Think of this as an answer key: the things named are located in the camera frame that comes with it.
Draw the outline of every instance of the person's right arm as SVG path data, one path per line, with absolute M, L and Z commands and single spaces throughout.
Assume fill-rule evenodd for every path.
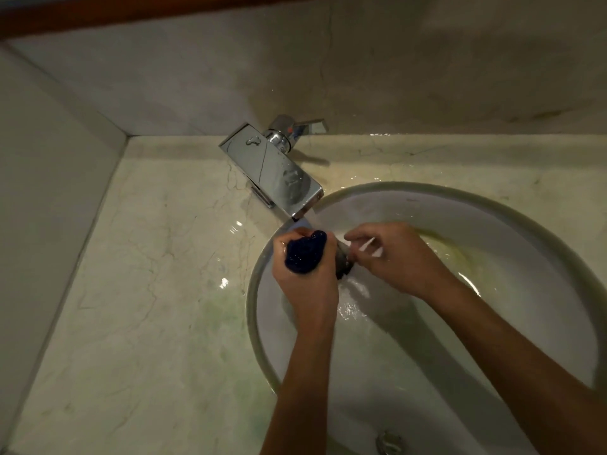
M 367 223 L 345 239 L 355 262 L 421 298 L 447 322 L 540 454 L 607 454 L 607 406 L 596 393 L 460 282 L 413 227 Z M 380 247 L 382 255 L 372 257 Z

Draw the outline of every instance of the wet blue cloth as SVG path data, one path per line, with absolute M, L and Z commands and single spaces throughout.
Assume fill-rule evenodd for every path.
M 325 244 L 327 234 L 322 230 L 316 230 L 310 237 L 289 241 L 285 266 L 293 273 L 310 273 L 321 262 Z

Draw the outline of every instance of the person's left hand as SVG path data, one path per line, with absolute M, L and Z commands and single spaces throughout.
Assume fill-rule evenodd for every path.
M 321 262 L 310 273 L 293 273 L 285 266 L 286 245 L 289 241 L 309 237 L 313 232 L 314 230 L 300 227 L 274 239 L 272 275 L 293 306 L 299 333 L 314 335 L 319 329 L 332 329 L 337 316 L 337 238 L 333 233 L 327 232 L 327 244 Z

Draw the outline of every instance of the person's left arm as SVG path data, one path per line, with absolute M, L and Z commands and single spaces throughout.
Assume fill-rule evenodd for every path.
M 285 267 L 286 244 L 312 230 L 298 228 L 274 240 L 272 274 L 293 306 L 297 340 L 278 393 L 261 455 L 324 455 L 333 329 L 337 316 L 337 240 L 328 233 L 321 262 L 308 274 Z

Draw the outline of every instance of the forearm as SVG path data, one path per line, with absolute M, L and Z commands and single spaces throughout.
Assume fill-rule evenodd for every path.
M 333 322 L 300 329 L 261 455 L 324 455 Z
M 451 284 L 429 304 L 466 346 L 540 453 L 607 453 L 607 408 L 593 391 L 463 284 Z

